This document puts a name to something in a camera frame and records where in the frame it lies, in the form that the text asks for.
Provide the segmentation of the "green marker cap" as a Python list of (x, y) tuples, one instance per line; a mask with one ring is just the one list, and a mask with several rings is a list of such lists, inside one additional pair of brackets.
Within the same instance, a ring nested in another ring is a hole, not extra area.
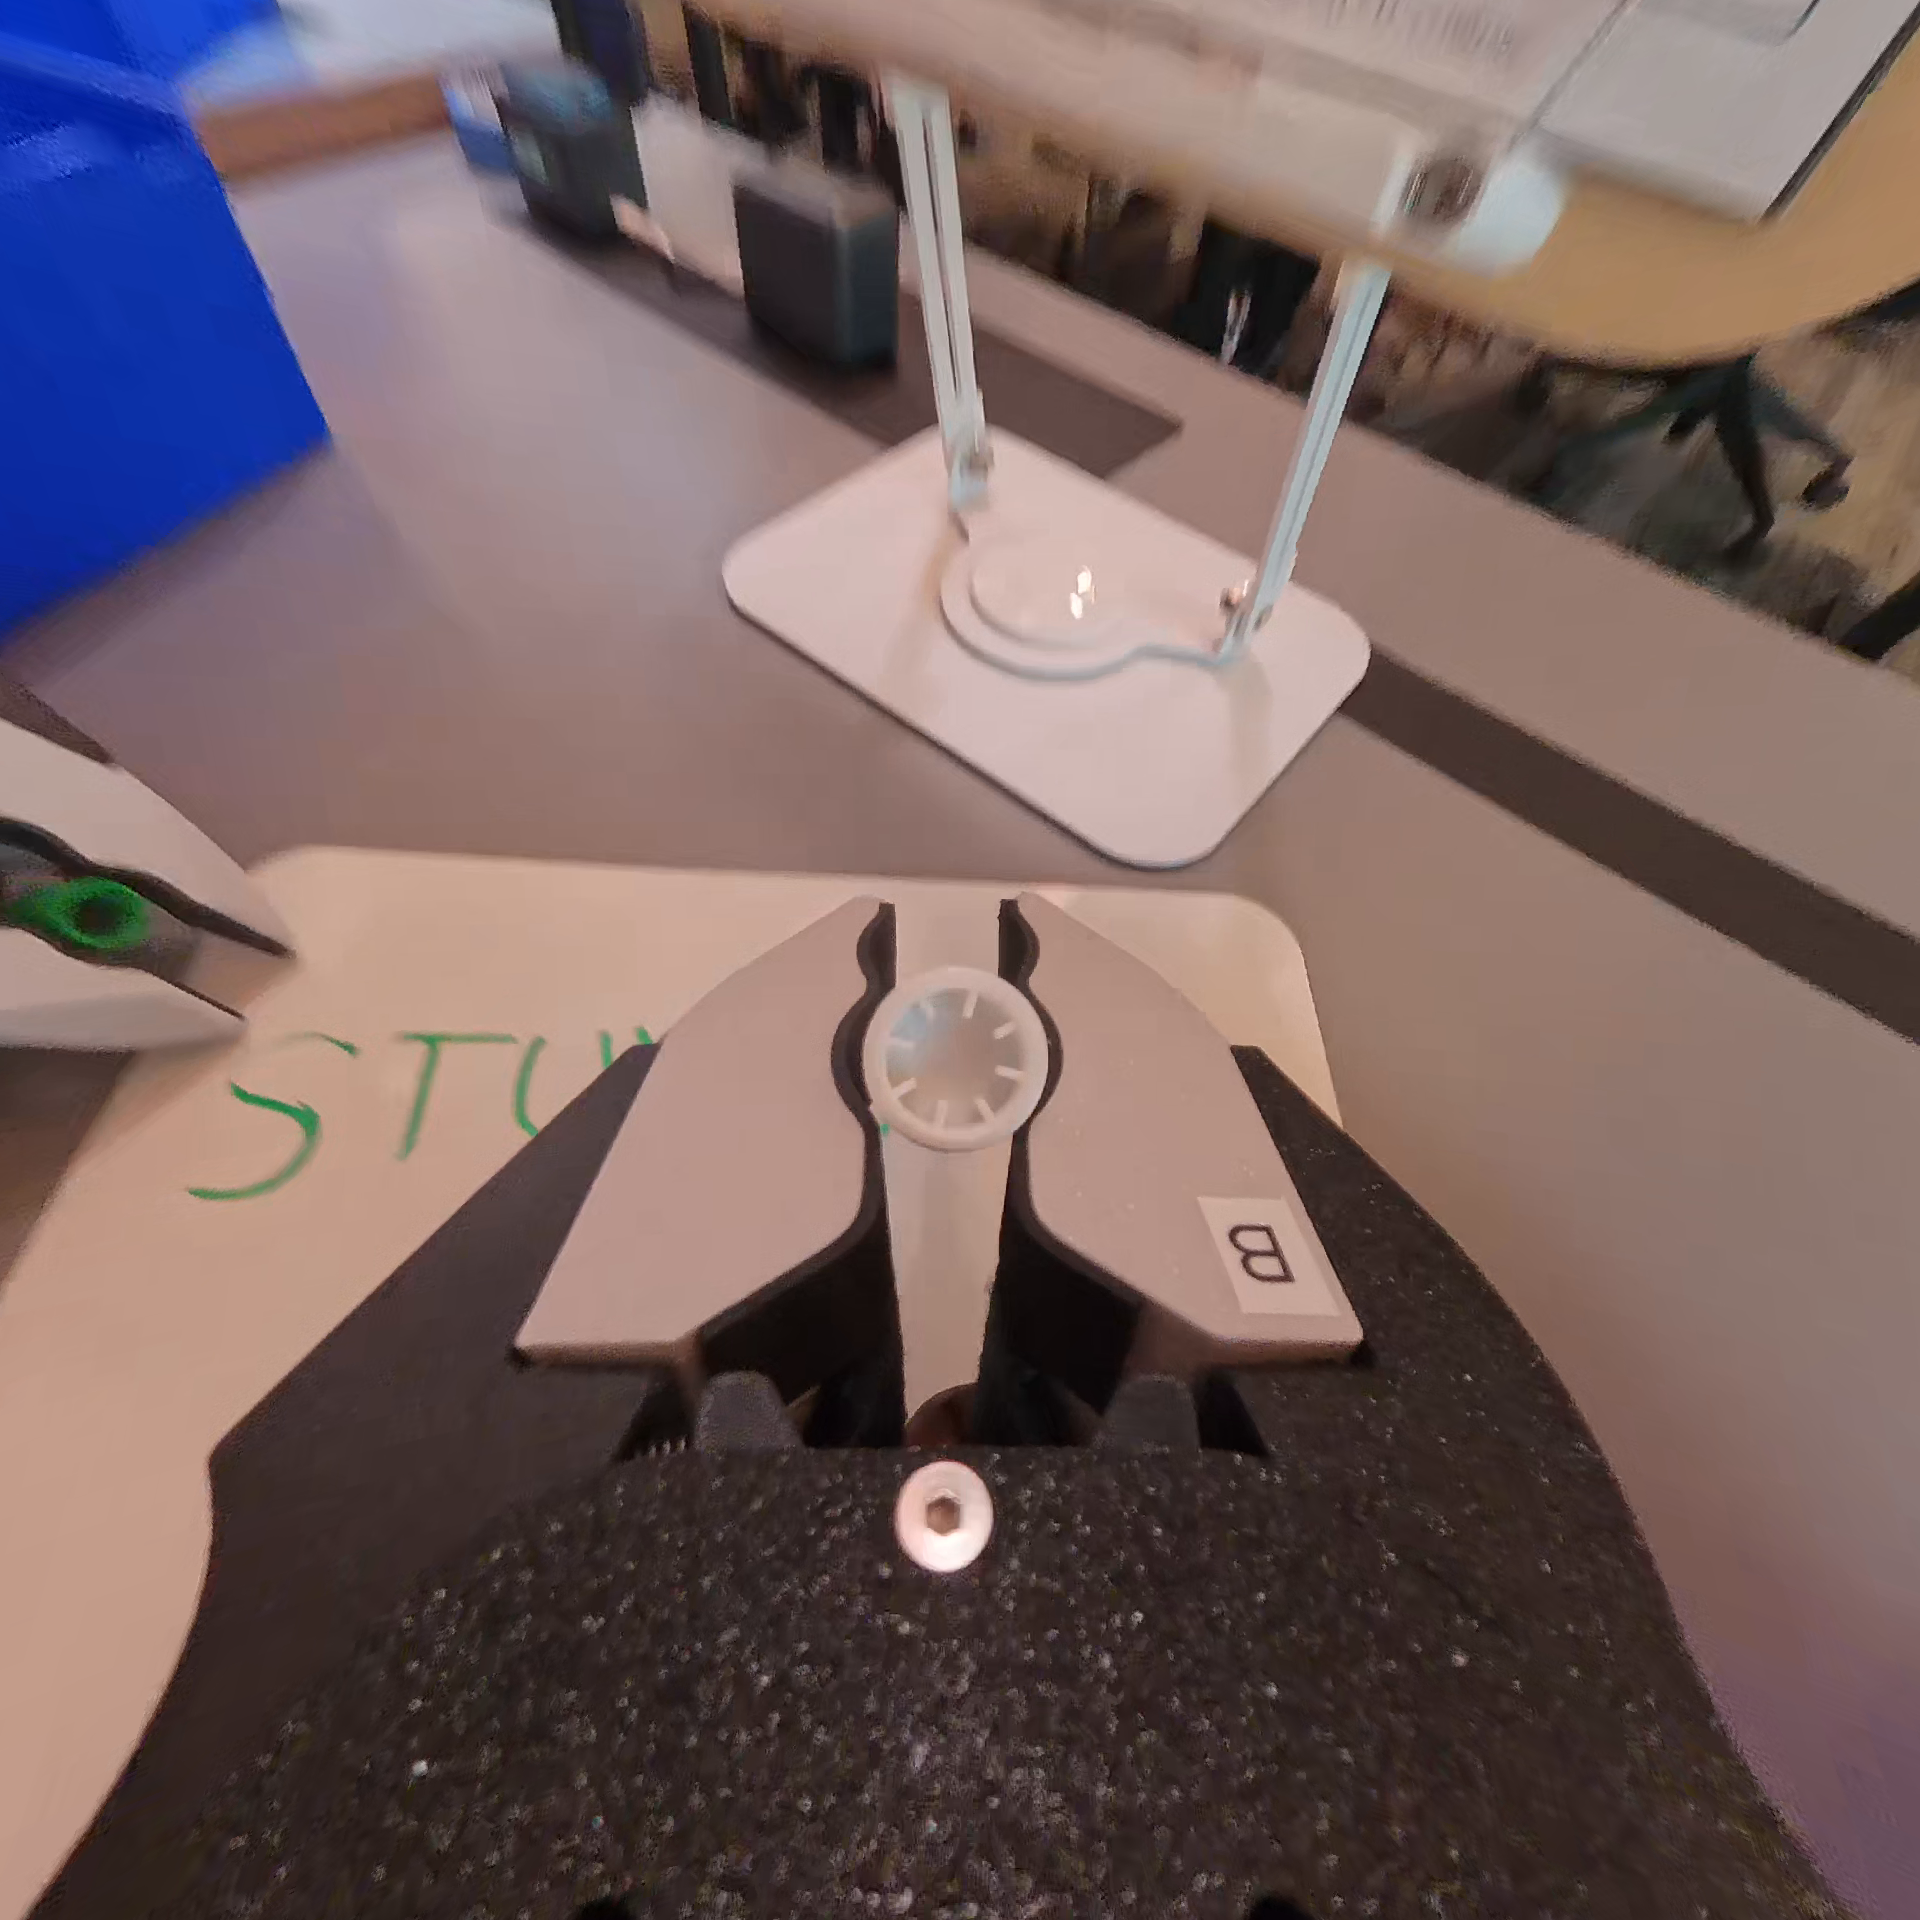
[(34, 879), (5, 896), (5, 922), (81, 956), (129, 956), (154, 935), (149, 900), (122, 879)]

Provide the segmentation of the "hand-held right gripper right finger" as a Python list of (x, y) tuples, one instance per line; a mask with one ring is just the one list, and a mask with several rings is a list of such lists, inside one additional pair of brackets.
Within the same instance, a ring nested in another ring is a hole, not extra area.
[(1008, 1164), (975, 1441), (1075, 1445), (1138, 1377), (1207, 1426), (1229, 1374), (1357, 1362), (1357, 1306), (1214, 1024), (1037, 893), (1000, 906), (1000, 973), (1047, 1081)]

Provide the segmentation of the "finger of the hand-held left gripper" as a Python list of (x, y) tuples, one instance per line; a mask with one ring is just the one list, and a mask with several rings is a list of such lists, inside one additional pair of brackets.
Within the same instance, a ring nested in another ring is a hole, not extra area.
[(193, 1048), (230, 1042), (245, 1016), (137, 966), (74, 957), (3, 929), (5, 1048)]
[(253, 874), (113, 758), (3, 721), (3, 838), (66, 878), (117, 879), (177, 921), (262, 953), (294, 929)]

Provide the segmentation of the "blue plastic bin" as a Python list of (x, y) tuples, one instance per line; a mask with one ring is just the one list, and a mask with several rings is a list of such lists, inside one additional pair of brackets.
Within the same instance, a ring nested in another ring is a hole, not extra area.
[(173, 87), (5, 33), (3, 628), (298, 465), (330, 428)]
[(278, 1), (3, 1), (7, 39), (167, 80), (278, 18)]

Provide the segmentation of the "black office chair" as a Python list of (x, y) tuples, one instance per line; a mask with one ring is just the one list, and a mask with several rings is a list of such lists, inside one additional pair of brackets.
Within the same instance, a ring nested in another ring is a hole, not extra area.
[(1646, 436), (1655, 428), (1667, 440), (1683, 440), (1704, 425), (1712, 430), (1746, 504), (1743, 535), (1723, 545), (1731, 565), (1752, 562), (1778, 519), (1765, 436), (1800, 444), (1822, 457), (1822, 465), (1800, 494), (1809, 510), (1830, 512), (1853, 494), (1854, 454), (1762, 375), (1755, 351), (1661, 375), (1632, 370), (1624, 372), (1624, 380), (1649, 381), (1653, 396), (1566, 439), (1534, 481), (1536, 500), (1561, 495), (1570, 477), (1591, 469), (1622, 440)]

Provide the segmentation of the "wooden sign board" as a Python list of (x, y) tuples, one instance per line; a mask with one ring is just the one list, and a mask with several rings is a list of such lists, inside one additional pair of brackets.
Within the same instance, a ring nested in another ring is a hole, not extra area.
[(1741, 222), (1576, 170), (1534, 148), (1430, 129), (1368, 103), (1207, 80), (1138, 55), (991, 58), (882, 5), (702, 5), (794, 56), (890, 64), (1123, 176), (1186, 192), (1278, 242), (1377, 255), (1435, 303), (1603, 362), (1675, 366), (1842, 318), (1917, 276), (1917, 29), (1800, 192)]

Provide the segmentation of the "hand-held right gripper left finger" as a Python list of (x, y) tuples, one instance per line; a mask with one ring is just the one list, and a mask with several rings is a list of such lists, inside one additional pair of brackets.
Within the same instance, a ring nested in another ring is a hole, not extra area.
[(897, 909), (855, 896), (725, 975), (657, 1045), (517, 1333), (536, 1362), (729, 1374), (816, 1447), (905, 1437), (881, 1132), (857, 1062)]

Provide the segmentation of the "dark grey charger box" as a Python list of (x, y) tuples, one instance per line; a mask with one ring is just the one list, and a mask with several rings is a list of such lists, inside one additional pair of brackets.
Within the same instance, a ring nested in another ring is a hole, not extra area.
[(882, 185), (791, 159), (738, 173), (731, 205), (761, 333), (822, 368), (897, 362), (902, 224)]

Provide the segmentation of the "white whiteboard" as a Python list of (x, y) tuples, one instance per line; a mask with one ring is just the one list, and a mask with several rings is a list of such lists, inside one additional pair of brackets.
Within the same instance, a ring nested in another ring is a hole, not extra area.
[(1234, 896), (355, 847), (256, 878), (298, 960), (208, 961), (247, 1031), (129, 1066), (5, 1280), (5, 1914), (34, 1908), (174, 1673), (216, 1445), (611, 1053), (757, 953), (877, 896), (905, 973), (986, 968), (1000, 900), (1040, 892), (1337, 1119), (1303, 950)]

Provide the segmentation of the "wooden edged side table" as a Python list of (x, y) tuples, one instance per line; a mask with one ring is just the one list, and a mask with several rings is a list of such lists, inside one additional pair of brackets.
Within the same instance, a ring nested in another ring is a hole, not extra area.
[(223, 177), (259, 177), (445, 132), (447, 73), (531, 22), (491, 1), (271, 5), (187, 66), (184, 100)]

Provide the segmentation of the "black and blue battery stack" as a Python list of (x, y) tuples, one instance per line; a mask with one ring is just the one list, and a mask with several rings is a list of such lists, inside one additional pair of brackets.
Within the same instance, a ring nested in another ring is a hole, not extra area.
[(495, 103), (531, 216), (584, 242), (619, 239), (617, 208), (646, 205), (633, 110), (570, 58), (502, 64)]

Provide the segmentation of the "white metal stand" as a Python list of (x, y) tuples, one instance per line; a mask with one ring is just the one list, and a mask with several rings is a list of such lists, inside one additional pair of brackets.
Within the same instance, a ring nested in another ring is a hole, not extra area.
[(1391, 284), (1335, 279), (1258, 557), (1031, 433), (977, 366), (946, 89), (890, 64), (935, 425), (731, 544), (737, 613), (1091, 850), (1213, 854), (1357, 693), (1359, 618), (1295, 583)]

